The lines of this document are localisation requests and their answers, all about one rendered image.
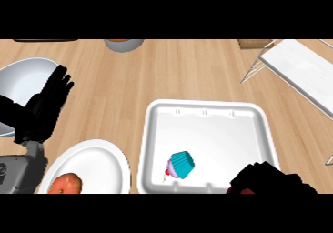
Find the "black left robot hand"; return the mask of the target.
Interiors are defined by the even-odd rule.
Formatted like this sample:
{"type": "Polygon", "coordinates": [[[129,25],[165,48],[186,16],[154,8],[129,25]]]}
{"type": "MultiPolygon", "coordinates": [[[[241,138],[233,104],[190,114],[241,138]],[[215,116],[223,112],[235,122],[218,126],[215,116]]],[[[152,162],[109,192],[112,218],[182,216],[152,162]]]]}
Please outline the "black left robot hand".
{"type": "Polygon", "coordinates": [[[43,143],[50,138],[72,87],[68,69],[59,65],[25,106],[0,95],[0,122],[15,129],[16,144],[43,143]]]}

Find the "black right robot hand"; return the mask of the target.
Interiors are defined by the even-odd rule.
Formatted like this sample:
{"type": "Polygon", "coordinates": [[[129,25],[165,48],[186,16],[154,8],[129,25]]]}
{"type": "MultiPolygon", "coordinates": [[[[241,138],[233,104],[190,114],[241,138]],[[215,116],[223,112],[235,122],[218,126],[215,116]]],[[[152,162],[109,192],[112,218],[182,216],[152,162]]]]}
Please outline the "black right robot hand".
{"type": "Polygon", "coordinates": [[[248,165],[230,182],[232,193],[246,188],[257,195],[316,195],[317,191],[302,182],[298,174],[283,174],[267,162],[248,165]]]}

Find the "red tomato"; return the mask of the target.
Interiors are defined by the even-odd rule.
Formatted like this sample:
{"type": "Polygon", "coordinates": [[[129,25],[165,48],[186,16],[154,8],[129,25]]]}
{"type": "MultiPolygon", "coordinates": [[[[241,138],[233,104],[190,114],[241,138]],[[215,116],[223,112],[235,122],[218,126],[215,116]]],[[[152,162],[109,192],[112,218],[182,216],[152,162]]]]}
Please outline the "red tomato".
{"type": "Polygon", "coordinates": [[[252,192],[252,190],[249,188],[246,188],[241,191],[241,194],[255,194],[255,193],[252,192]]]}

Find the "white foam tray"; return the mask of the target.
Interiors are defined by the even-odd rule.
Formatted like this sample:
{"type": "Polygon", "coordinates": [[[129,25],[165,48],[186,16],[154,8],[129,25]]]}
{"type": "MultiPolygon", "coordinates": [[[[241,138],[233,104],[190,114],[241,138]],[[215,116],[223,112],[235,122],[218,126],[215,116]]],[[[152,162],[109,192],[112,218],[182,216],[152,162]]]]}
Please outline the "white foam tray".
{"type": "Polygon", "coordinates": [[[223,193],[254,163],[280,164],[264,110],[252,103],[161,99],[145,114],[139,191],[223,193]],[[168,160],[189,152],[186,178],[165,174],[168,160]]]}

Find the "white bowl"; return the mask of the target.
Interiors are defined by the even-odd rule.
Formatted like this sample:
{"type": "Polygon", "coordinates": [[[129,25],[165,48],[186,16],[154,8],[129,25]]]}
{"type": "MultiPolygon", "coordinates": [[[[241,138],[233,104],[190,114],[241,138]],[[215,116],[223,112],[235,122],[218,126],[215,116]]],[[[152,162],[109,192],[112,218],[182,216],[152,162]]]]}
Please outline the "white bowl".
{"type": "MultiPolygon", "coordinates": [[[[37,118],[27,104],[42,92],[58,64],[53,60],[42,57],[27,58],[16,61],[0,69],[0,115],[19,123],[37,118]]],[[[0,137],[12,137],[15,128],[0,121],[0,137]]]]}

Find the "teal cupcake with pink frosting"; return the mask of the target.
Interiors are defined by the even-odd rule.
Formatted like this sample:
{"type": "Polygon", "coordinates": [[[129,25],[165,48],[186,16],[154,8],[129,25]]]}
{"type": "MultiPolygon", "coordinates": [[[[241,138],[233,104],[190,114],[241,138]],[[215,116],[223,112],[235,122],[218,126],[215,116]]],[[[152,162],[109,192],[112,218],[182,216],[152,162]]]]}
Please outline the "teal cupcake with pink frosting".
{"type": "Polygon", "coordinates": [[[177,152],[168,160],[165,175],[185,179],[195,169],[195,162],[189,151],[177,152]]]}

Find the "white round plate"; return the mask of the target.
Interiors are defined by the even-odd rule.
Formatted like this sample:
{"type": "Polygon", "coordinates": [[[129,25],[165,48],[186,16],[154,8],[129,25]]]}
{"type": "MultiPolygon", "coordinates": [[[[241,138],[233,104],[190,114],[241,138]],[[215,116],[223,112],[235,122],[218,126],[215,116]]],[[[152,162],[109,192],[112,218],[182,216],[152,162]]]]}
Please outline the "white round plate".
{"type": "Polygon", "coordinates": [[[103,139],[90,139],[72,146],[55,160],[40,183],[47,194],[58,177],[74,173],[83,181],[83,194],[127,194],[131,174],[120,147],[103,139]]]}

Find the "dark flat appliance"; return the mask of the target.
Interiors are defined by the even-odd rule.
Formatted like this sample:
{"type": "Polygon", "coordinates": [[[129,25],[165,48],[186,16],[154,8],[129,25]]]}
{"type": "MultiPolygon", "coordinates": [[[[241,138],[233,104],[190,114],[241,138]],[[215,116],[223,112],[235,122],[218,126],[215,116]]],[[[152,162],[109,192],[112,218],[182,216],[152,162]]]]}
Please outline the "dark flat appliance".
{"type": "Polygon", "coordinates": [[[22,43],[47,43],[47,42],[72,42],[78,39],[14,39],[15,42],[22,43]]]}

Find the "orange-red apple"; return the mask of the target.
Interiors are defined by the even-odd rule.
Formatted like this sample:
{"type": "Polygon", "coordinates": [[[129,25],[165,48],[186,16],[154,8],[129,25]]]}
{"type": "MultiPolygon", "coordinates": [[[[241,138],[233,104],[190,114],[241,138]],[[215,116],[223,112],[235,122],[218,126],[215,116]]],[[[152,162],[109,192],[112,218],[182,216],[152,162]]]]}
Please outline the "orange-red apple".
{"type": "Polygon", "coordinates": [[[50,194],[80,194],[83,191],[83,180],[74,173],[59,176],[52,184],[50,194]]]}

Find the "grey pot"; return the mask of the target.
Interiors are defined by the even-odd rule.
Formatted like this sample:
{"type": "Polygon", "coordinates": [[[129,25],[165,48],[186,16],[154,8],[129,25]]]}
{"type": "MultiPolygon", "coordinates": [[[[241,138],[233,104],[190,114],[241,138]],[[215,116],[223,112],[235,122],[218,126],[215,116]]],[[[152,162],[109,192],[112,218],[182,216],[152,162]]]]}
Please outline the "grey pot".
{"type": "Polygon", "coordinates": [[[114,41],[109,39],[105,40],[105,44],[109,49],[120,53],[127,53],[137,49],[143,42],[143,39],[129,39],[126,41],[114,41]]]}

